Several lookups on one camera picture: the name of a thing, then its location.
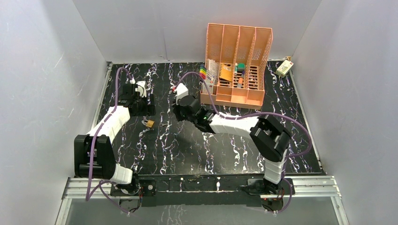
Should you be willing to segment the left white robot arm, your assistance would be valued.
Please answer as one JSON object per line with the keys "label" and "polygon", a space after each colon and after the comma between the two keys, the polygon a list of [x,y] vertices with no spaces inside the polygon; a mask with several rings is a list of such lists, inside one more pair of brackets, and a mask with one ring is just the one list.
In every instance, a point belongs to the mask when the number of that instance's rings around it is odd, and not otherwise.
{"label": "left white robot arm", "polygon": [[108,180],[124,194],[138,193],[140,182],[137,174],[116,163],[112,143],[132,117],[155,115],[154,97],[146,89],[145,81],[124,84],[117,106],[110,107],[104,118],[87,134],[76,136],[74,169],[77,177]]}

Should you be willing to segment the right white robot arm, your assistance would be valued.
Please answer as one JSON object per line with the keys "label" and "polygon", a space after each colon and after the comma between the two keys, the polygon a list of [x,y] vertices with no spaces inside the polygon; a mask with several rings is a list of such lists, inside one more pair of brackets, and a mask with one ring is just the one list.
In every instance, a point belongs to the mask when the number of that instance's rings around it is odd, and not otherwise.
{"label": "right white robot arm", "polygon": [[252,195],[279,194],[283,188],[282,176],[291,134],[274,116],[234,117],[229,120],[214,110],[205,109],[192,95],[176,97],[172,108],[178,121],[189,121],[204,133],[250,138],[264,157],[265,164],[263,187],[250,181],[246,191]]}

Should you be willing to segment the brass padlock with keys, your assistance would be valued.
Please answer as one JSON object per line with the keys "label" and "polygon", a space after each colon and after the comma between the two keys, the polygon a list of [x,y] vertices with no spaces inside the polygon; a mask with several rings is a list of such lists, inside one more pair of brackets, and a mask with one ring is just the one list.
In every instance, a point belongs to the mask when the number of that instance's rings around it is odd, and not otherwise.
{"label": "brass padlock with keys", "polygon": [[142,123],[143,123],[143,125],[145,125],[147,128],[153,128],[153,127],[154,127],[154,124],[155,124],[155,121],[153,121],[153,120],[144,120]]}

